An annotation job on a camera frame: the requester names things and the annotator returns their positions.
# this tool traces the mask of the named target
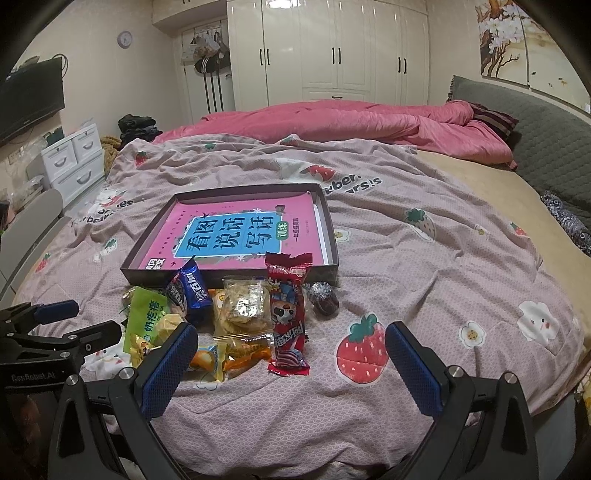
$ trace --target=drawer handle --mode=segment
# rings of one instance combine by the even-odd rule
[[[90,176],[92,175],[92,170],[90,170],[87,175],[86,178],[84,178],[84,176],[79,177],[76,179],[76,181],[80,184],[80,185],[84,185],[85,183],[88,183],[88,181],[90,180]]]

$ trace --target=silver screw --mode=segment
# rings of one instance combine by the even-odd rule
[[[120,370],[119,378],[122,378],[123,380],[128,380],[134,376],[134,373],[135,373],[134,367],[125,367]]]
[[[447,371],[453,378],[459,378],[464,376],[464,370],[462,369],[462,367],[459,367],[457,365],[452,365],[450,368],[447,369]]]
[[[513,383],[517,383],[517,375],[515,375],[515,374],[514,374],[514,373],[512,373],[512,372],[507,372],[507,373],[505,374],[505,381],[506,381],[507,383],[511,383],[511,384],[513,384]]]
[[[78,375],[70,375],[68,378],[66,378],[66,383],[69,386],[76,385],[79,379],[80,377],[78,377]]]

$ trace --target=blue candy wrapper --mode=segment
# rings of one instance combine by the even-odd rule
[[[166,296],[193,324],[200,323],[213,305],[194,258],[185,263],[170,281],[166,287]]]

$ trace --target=black television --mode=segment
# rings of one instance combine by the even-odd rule
[[[22,67],[0,86],[0,147],[63,108],[61,58]]]

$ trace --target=gray quilted headboard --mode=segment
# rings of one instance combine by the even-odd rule
[[[537,192],[554,192],[591,229],[591,125],[533,95],[457,76],[450,98],[518,119],[508,141],[517,173]]]

